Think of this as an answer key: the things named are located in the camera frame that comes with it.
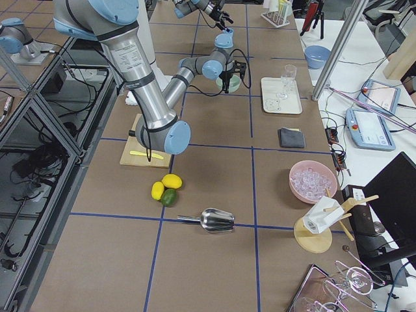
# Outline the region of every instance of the round wooden base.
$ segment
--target round wooden base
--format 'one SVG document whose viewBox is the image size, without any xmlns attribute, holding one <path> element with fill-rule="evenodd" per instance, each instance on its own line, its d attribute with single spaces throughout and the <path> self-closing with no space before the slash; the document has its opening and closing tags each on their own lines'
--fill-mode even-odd
<svg viewBox="0 0 416 312">
<path fill-rule="evenodd" d="M 298 244 L 309 252 L 321 254 L 330 249 L 332 244 L 332 233 L 328 228 L 321 234 L 312 234 L 305 226 L 302 218 L 294 224 L 294 237 Z"/>
</svg>

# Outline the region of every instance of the blue cable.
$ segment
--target blue cable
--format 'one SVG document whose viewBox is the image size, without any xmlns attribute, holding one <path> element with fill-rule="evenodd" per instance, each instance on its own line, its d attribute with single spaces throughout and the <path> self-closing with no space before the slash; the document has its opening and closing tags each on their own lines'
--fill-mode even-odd
<svg viewBox="0 0 416 312">
<path fill-rule="evenodd" d="M 405 263 L 404 265 L 402 265 L 402 267 L 400 268 L 400 270 L 397 272 L 397 274 L 396 274 L 396 276 L 395 276 L 395 280 L 393 281 L 393 284 L 392 284 L 392 286 L 391 286 L 391 290 L 390 290 L 390 292 L 389 292 L 389 298 L 387 299 L 387 302 L 385 303 L 385 310 L 384 310 L 384 312 L 387 312 L 387 309 L 389 308 L 389 302 L 390 302 L 391 296 L 393 295 L 393 289 L 395 288 L 397 277 L 400 275 L 400 273 L 403 271 L 403 269 L 404 269 L 404 268 L 406 267 L 406 265 L 408 265 L 409 263 L 410 263 L 410 261 L 409 261 L 409 262 L 407 262 L 407 263 Z"/>
</svg>

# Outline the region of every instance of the white tray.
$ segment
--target white tray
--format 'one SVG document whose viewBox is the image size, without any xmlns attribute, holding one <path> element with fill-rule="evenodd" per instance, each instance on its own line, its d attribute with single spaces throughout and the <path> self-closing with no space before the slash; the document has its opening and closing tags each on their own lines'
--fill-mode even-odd
<svg viewBox="0 0 416 312">
<path fill-rule="evenodd" d="M 279 100 L 277 93 L 283 91 L 283 83 L 280 78 L 264 77 L 261 79 L 261 92 L 263 95 L 263 109 L 272 114 L 300 114 L 298 85 L 294 81 L 294 91 L 288 94 L 287 99 Z"/>
</svg>

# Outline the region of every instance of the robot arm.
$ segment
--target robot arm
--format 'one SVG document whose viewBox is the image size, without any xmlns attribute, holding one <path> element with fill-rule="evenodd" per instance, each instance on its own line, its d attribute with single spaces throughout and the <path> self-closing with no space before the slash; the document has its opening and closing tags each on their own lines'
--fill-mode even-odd
<svg viewBox="0 0 416 312">
<path fill-rule="evenodd" d="M 135 135 L 146 148 L 182 153 L 190 141 L 190 127 L 173 109 L 197 74 L 216 79 L 232 67 L 231 30 L 218 37 L 209 57 L 185 59 L 177 74 L 161 91 L 138 39 L 137 0 L 55 0 L 55 28 L 69 36 L 98 40 L 142 108 Z"/>
<path fill-rule="evenodd" d="M 220 0 L 218 3 L 213 3 L 211 0 L 174 0 L 175 13 L 178 18 L 183 18 L 199 9 L 215 20 L 215 25 L 222 31 L 227 29 L 226 21 L 234 23 L 229 14 L 222 10 L 224 3 L 225 0 Z"/>
<path fill-rule="evenodd" d="M 19 18 L 8 18 L 0 23 L 0 46 L 9 54 L 20 53 L 26 60 L 39 56 L 41 50 Z"/>
</svg>

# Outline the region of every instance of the red object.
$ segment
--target red object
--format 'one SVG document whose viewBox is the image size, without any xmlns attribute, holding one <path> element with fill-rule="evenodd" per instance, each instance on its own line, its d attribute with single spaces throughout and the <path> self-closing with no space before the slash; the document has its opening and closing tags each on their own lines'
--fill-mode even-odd
<svg viewBox="0 0 416 312">
<path fill-rule="evenodd" d="M 318 3 L 316 1 L 312 1 L 309 4 L 309 8 L 307 8 L 307 14 L 304 21 L 304 26 L 302 27 L 303 31 L 309 31 L 312 25 L 312 20 L 315 17 L 315 14 L 318 10 Z"/>
</svg>

